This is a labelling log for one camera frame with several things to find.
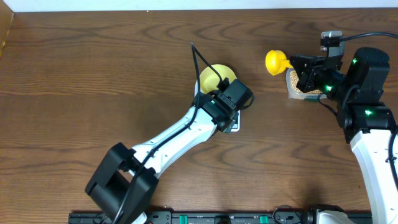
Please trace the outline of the yellow measuring scoop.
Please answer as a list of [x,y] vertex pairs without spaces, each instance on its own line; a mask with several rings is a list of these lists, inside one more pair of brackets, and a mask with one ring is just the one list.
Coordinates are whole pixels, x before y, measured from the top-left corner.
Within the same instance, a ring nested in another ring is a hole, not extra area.
[[280,50],[271,50],[265,58],[267,71],[275,76],[282,73],[286,68],[293,68],[285,53]]

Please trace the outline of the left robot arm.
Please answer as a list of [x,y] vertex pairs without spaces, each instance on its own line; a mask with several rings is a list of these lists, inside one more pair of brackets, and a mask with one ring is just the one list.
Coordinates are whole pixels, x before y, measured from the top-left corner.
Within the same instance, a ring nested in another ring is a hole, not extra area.
[[230,132],[242,105],[222,93],[199,94],[188,112],[158,136],[130,149],[121,142],[114,145],[85,192],[113,223],[145,223],[162,173],[215,132]]

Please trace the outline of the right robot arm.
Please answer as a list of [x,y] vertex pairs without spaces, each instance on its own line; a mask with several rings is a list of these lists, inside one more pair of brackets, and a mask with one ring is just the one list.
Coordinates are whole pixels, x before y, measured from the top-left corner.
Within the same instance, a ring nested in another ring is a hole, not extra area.
[[397,123],[380,101],[388,54],[361,47],[347,73],[340,72],[340,56],[294,54],[289,61],[302,92],[320,90],[337,103],[334,115],[360,166],[373,223],[397,223]]

